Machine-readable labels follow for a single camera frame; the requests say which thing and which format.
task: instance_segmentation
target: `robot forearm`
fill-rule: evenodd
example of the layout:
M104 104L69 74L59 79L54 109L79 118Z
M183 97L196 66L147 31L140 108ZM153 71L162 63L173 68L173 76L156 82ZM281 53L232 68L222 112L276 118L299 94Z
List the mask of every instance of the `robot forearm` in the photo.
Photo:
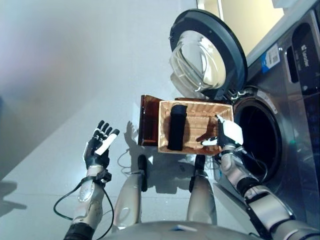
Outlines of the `robot forearm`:
M260 236L275 240L319 239L319 230L295 220L292 210L244 168L235 150L232 144L223 147L221 171L244 197L247 213Z
M64 240L91 240L103 215L102 201L104 198L104 183L96 179L104 179L102 173L111 175L102 165L92 165L87 169L87 175L82 180L78 205L74 212L71 226Z

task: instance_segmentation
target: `robot finger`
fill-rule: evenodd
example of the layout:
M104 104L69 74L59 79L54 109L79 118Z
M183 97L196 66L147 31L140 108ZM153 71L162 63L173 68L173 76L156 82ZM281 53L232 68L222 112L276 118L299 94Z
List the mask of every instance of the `robot finger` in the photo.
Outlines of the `robot finger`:
M109 127L108 130L105 131L104 136L103 136L103 137L104 137L103 140L106 140L106 139L107 139L107 137L109 136L109 134L110 134L111 131L112 131L112 127Z
M215 146L218 144L218 138L213 136L207 140L201 141L202 146Z
M105 123L99 133L99 141L102 142L105 138L106 130L109 127L109 123Z
M224 118L222 117L222 116L220 116L219 114L217 114L217 115L215 115L216 116L216 118L218 119L218 120L220 120L220 122L221 123L223 123L225 120L224 120Z
M110 147L119 133L120 131L118 129L113 130L113 132L106 138L106 140L103 140L102 145L95 151L95 153L101 156Z
M103 120L101 120L99 122L98 126L93 131L93 138L99 139L99 133L101 132L101 127L103 126L104 123L105 123L105 121L103 121Z
M86 152L88 150L88 145L89 145L89 143L87 142L85 144L85 148L84 148L84 151L83 151L83 154L82 154L82 159L83 159L84 162L86 161Z

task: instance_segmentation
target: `laundry basket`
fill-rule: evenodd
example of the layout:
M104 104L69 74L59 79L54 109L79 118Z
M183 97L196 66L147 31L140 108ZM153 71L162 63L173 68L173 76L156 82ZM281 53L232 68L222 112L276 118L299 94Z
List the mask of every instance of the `laundry basket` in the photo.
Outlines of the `laundry basket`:
M174 105L185 105L182 151L168 149L170 131L170 113ZM229 104L202 101L160 101L158 122L158 151L175 154L216 155L221 152L219 146L202 146L201 141L218 135L219 114L225 120L234 120L233 107Z

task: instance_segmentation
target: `gray floor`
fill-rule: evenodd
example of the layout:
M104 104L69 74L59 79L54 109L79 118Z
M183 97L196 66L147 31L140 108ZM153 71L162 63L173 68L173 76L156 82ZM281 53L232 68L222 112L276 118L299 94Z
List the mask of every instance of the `gray floor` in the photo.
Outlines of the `gray floor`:
M195 0L1 1L1 239L64 236L70 222L52 207L84 176L84 146L101 119L121 132L109 155L112 202L145 153L152 165L142 220L186 218L191 162L136 140L140 95L180 96L168 37L178 14L195 7ZM76 201L75 194L61 211L72 215ZM218 199L216 206L218 225L245 232ZM109 222L106 213L96 237Z

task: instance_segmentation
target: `washing machine door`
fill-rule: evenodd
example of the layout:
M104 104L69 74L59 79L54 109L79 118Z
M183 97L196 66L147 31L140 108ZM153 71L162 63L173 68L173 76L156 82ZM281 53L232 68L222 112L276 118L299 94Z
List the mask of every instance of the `washing machine door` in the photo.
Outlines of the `washing machine door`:
M170 31L171 80L188 98L223 100L241 90L248 74L244 51L231 29L210 12L181 13Z

